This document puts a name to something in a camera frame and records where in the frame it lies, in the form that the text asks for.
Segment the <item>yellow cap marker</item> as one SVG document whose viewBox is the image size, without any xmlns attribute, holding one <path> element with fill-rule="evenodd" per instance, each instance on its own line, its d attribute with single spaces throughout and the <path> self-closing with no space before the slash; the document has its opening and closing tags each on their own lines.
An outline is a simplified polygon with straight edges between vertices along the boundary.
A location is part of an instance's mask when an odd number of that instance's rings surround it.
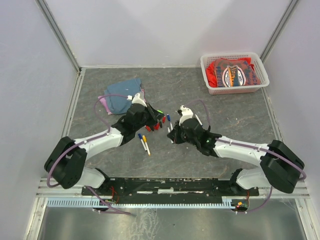
<svg viewBox="0 0 320 240">
<path fill-rule="evenodd" d="M 149 146 L 148 146 L 148 142 L 147 142 L 147 138 L 145 135 L 142 135 L 142 139 L 143 139 L 143 142 L 145 144 L 145 147 L 146 147 L 146 150 L 147 150 L 147 153 L 149 156 L 151 156 L 151 152 L 150 152 L 150 149 L 149 149 Z"/>
</svg>

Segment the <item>blue cloth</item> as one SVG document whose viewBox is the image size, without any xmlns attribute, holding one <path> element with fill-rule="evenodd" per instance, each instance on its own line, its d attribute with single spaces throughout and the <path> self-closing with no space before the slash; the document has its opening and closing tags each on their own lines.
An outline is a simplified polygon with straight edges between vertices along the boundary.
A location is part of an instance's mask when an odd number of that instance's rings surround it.
<svg viewBox="0 0 320 240">
<path fill-rule="evenodd" d="M 104 90 L 104 94 L 109 95 L 104 98 L 107 113 L 109 115 L 125 114 L 132 104 L 127 100 L 127 97 L 134 97 L 141 90 L 142 82 L 140 78 L 132 78 L 108 85 Z"/>
</svg>

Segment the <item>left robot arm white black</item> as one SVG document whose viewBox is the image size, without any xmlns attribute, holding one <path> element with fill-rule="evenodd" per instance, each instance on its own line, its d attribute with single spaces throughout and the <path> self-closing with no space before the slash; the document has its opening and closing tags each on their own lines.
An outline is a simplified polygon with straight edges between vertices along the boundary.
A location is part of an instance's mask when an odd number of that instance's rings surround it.
<svg viewBox="0 0 320 240">
<path fill-rule="evenodd" d="M 98 168 L 86 167 L 86 161 L 108 149 L 127 144 L 141 128 L 154 128 L 164 116 L 149 103 L 133 103 L 107 130 L 79 139 L 61 138 L 44 164 L 48 173 L 47 186 L 70 189 L 80 185 L 106 195 L 111 187 L 107 175 Z"/>
</svg>

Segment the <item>pink cloth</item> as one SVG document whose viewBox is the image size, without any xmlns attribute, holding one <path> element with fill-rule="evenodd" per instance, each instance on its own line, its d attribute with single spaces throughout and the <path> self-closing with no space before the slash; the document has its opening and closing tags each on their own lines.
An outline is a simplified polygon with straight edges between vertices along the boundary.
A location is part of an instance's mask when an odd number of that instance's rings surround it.
<svg viewBox="0 0 320 240">
<path fill-rule="evenodd" d="M 122 91 L 122 93 L 109 93 L 108 90 L 104 91 L 105 95 L 108 94 L 119 94 L 122 96 L 134 96 L 136 93 L 138 93 L 136 90 L 130 90 L 129 93 L 129 89 L 125 89 L 124 91 Z M 120 96 L 108 96 L 105 98 L 102 98 L 99 100 L 100 103 L 102 104 L 102 106 L 105 108 L 106 112 L 108 115 L 120 115 L 120 114 L 124 114 L 127 112 L 127 110 L 130 108 L 131 106 L 131 102 L 124 99 L 123 97 Z"/>
</svg>

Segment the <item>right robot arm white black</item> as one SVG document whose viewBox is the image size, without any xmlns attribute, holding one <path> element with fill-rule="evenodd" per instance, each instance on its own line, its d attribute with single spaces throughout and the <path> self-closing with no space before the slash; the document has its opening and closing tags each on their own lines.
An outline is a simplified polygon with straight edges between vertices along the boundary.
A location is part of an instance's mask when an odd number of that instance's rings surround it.
<svg viewBox="0 0 320 240">
<path fill-rule="evenodd" d="M 176 122 L 167 137 L 175 144 L 189 143 L 205 156 L 229 158 L 254 165 L 240 168 L 230 178 L 229 191 L 236 196 L 254 187 L 269 184 L 280 192 L 293 193 L 304 180 L 304 162 L 282 141 L 249 143 L 204 129 L 195 118 Z"/>
</svg>

